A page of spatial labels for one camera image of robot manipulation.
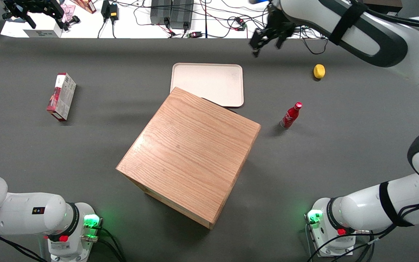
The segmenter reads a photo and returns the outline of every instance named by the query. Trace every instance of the power supply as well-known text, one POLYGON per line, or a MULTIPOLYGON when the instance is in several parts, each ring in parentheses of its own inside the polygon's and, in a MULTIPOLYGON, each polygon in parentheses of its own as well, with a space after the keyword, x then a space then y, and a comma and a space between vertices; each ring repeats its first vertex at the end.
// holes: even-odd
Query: power supply
POLYGON ((154 25, 169 25, 172 0, 151 0, 150 20, 154 25))
POLYGON ((189 30, 192 25, 193 0, 173 0, 171 28, 189 30))

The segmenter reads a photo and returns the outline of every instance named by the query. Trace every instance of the green indicator light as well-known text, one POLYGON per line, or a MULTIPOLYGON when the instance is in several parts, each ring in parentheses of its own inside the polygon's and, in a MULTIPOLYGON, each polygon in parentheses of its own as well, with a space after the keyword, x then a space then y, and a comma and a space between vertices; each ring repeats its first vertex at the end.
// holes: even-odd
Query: green indicator light
POLYGON ((316 224, 319 223, 319 220, 323 216, 323 211, 313 209, 308 212, 307 216, 310 219, 311 224, 316 224))
POLYGON ((83 225, 87 227, 97 227, 100 224, 100 217, 95 214, 85 215, 83 225))

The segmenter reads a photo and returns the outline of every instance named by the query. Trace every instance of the wooden box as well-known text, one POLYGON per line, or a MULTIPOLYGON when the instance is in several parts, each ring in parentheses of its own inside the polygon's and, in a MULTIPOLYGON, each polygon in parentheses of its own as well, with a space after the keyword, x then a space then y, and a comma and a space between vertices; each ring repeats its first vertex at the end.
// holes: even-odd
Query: wooden box
POLYGON ((261 126, 175 88, 116 169, 213 229, 261 126))

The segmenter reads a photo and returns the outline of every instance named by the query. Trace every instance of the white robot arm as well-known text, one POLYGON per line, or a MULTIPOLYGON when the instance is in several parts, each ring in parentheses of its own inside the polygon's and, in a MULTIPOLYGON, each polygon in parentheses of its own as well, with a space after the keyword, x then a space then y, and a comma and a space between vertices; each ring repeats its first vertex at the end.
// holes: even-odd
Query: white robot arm
MULTIPOLYGON (((356 0, 271 0, 270 5, 268 25, 257 30, 250 43, 255 56, 274 38, 279 37, 276 46, 281 47, 288 36, 281 32, 284 25, 308 25, 358 58, 419 88, 419 17, 387 17, 356 0)), ((306 219, 319 256, 351 255, 356 230, 419 224, 419 136, 407 157, 415 174, 314 203, 306 219)))
POLYGON ((0 178, 0 236, 43 234, 51 259, 58 262, 87 261, 100 218, 86 203, 68 203, 56 194, 7 192, 0 178))

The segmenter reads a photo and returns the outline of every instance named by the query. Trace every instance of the gray table surface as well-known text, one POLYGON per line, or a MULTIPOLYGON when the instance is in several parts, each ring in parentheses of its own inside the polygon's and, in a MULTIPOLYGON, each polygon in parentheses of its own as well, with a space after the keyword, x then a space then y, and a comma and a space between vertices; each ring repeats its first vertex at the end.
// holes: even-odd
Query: gray table surface
MULTIPOLYGON (((419 134, 419 91, 331 43, 323 55, 299 40, 272 45, 255 59, 247 40, 0 36, 0 177, 10 192, 91 204, 129 261, 304 262, 303 214, 316 199, 412 173, 406 151, 419 134), (212 231, 115 171, 182 62, 241 65, 245 104, 234 111, 262 125, 212 231), (311 76, 317 63, 326 67, 319 82, 311 76), (78 88, 69 120, 59 123, 45 108, 64 71, 78 88), (297 101, 304 103, 298 120, 280 130, 297 101)), ((38 250, 33 235, 9 239, 38 250)), ((29 259, 0 242, 0 261, 29 259)), ((115 258, 96 244, 90 261, 115 258)), ((419 225, 378 242, 373 261, 419 261, 419 225)))

